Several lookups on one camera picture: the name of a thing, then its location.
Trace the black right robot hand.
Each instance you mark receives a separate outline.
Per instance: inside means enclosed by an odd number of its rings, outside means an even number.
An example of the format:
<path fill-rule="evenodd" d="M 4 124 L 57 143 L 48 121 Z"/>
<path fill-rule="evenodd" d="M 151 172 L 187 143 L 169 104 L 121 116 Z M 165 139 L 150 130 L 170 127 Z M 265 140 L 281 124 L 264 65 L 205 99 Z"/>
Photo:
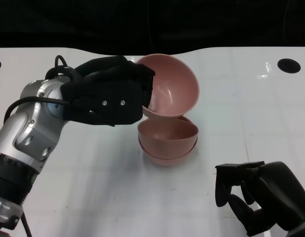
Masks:
<path fill-rule="evenodd" d="M 277 224 L 289 237 L 305 237 L 305 190 L 285 163 L 226 163 L 216 170 L 216 205 L 229 204 L 247 236 Z"/>

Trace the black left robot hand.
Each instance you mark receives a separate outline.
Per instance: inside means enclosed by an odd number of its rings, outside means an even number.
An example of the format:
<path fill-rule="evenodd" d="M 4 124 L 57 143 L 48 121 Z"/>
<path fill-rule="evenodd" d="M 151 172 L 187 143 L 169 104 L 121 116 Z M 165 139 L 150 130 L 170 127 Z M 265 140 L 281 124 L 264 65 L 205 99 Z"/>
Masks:
<path fill-rule="evenodd" d="M 155 71 L 143 64 L 136 64 L 124 56 L 110 56 L 87 61 L 75 71 L 86 81 L 135 81 L 143 90 L 143 106 L 147 108 L 150 104 Z"/>

